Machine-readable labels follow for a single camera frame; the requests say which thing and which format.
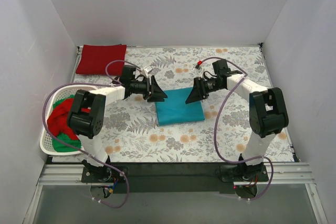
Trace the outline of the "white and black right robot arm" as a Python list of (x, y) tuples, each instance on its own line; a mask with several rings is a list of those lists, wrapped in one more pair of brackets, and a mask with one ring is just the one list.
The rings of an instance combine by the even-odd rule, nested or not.
[(249, 103), (249, 124), (251, 135), (237, 161), (229, 161), (220, 155), (226, 165), (219, 169), (225, 182), (248, 181), (258, 175), (265, 175), (266, 151), (275, 136), (289, 124), (288, 113), (280, 88), (267, 88), (247, 78), (240, 67), (232, 70), (231, 61), (212, 57), (214, 76), (194, 78), (194, 83), (186, 103), (194, 103), (208, 98), (219, 90), (236, 93)]

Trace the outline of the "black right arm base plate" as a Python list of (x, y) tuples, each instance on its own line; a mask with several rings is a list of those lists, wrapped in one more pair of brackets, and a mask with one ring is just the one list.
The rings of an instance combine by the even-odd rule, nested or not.
[(269, 177), (264, 163), (258, 165), (225, 164), (219, 167), (217, 175), (223, 182), (267, 182)]

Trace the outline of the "teal t shirt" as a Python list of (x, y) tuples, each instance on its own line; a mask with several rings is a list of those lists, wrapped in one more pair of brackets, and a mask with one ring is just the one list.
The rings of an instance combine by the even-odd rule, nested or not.
[(181, 123), (200, 122), (205, 120), (200, 101), (186, 104), (192, 88), (165, 90), (167, 98), (155, 104), (159, 126)]

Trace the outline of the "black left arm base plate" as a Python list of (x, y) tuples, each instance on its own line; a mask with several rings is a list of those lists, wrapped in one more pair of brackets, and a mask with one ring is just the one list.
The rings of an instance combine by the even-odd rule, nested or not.
[(114, 183), (117, 180), (119, 183), (124, 183), (125, 179), (123, 174), (128, 174), (128, 168), (126, 166), (117, 166), (116, 168), (120, 170), (120, 172), (117, 172), (110, 167), (93, 166), (86, 160), (83, 160), (81, 163), (84, 165), (81, 177), (82, 183)]

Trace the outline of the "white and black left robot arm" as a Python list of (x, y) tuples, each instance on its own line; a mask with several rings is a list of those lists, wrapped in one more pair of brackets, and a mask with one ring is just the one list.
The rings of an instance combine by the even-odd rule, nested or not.
[(120, 85), (96, 90), (80, 89), (76, 92), (67, 118), (68, 127), (75, 133), (88, 158), (82, 163), (88, 172), (100, 182), (108, 181), (112, 169), (100, 137), (106, 106), (124, 100), (132, 94), (141, 94), (147, 102), (163, 102), (167, 95), (159, 87), (155, 76), (148, 77), (143, 69), (139, 80), (135, 76), (136, 67), (125, 65), (122, 68)]

